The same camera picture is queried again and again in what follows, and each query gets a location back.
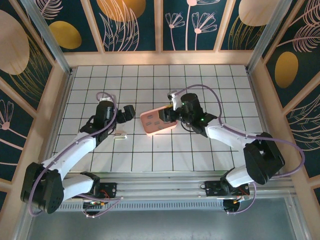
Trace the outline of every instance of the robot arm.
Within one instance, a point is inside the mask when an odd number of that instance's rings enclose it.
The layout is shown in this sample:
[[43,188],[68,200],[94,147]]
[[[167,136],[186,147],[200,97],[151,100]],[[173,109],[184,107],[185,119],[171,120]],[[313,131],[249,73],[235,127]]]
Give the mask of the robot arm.
[[[273,141],[261,141],[246,137],[250,135],[271,138],[270,134],[263,132],[257,135],[243,132],[225,123],[221,124],[217,116],[203,111],[199,99],[194,93],[186,93],[179,98],[176,92],[171,92],[168,98],[172,101],[173,106],[159,111],[161,120],[164,122],[181,121],[191,127],[195,133],[206,138],[219,140],[243,152],[245,165],[231,169],[220,179],[220,185],[225,195],[229,195],[235,188],[251,182],[264,185],[285,165],[285,161]],[[231,132],[225,127],[236,130],[244,136]]]
[[94,150],[109,136],[109,132],[116,128],[117,123],[130,121],[134,118],[135,114],[134,107],[132,105],[127,105],[124,107],[124,112],[122,112],[122,110],[117,111],[116,121],[111,124],[109,129],[106,129],[95,136],[88,136],[103,129],[113,118],[114,104],[112,100],[109,98],[102,98],[96,107],[95,115],[80,129],[72,142],[50,159],[47,159],[42,163],[33,162],[27,167],[20,196],[21,200],[25,203],[29,201],[31,189],[39,174],[57,156],[59,156],[62,151],[68,149],[73,143],[76,144],[62,155],[43,175],[40,183],[35,189],[32,205],[51,214],[59,208],[63,201],[79,194],[103,198],[101,196],[100,178],[98,176],[89,172],[82,172],[75,177],[68,179],[64,178],[82,157]]

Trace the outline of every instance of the yellow circle pattern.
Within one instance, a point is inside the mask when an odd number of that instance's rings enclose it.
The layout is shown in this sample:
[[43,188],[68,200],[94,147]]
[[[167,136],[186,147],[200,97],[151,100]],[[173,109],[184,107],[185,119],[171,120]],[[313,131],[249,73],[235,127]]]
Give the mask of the yellow circle pattern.
[[[119,12],[121,12],[122,16],[124,16],[125,8],[123,5],[126,5],[129,13],[130,9],[134,12],[135,17],[139,18],[146,9],[146,0],[96,0],[101,11],[110,19],[116,22],[123,22],[124,17],[121,17]],[[126,21],[130,21],[131,17],[128,16]]]
[[275,64],[276,84],[283,89],[289,87],[296,78],[298,67],[298,58],[295,54],[289,51],[282,53]]
[[55,40],[60,47],[65,49],[76,49],[82,43],[78,30],[66,21],[55,21],[49,26]]

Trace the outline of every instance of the white grid floor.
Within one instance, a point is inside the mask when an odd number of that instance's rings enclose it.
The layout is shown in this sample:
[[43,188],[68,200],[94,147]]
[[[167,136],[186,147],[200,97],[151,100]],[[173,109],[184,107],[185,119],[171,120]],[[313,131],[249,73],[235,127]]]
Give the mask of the white grid floor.
[[[79,66],[66,106],[54,152],[74,139],[95,114],[96,93],[117,96],[119,109],[132,104],[135,119],[117,124],[127,139],[104,140],[72,172],[227,171],[245,163],[242,152],[217,140],[185,131],[180,124],[164,134],[148,137],[139,116],[169,104],[167,93],[193,84],[214,89],[223,104],[227,124],[252,133],[262,132],[253,94],[242,65],[115,65]],[[218,116],[215,96],[207,89],[190,89],[201,106]]]

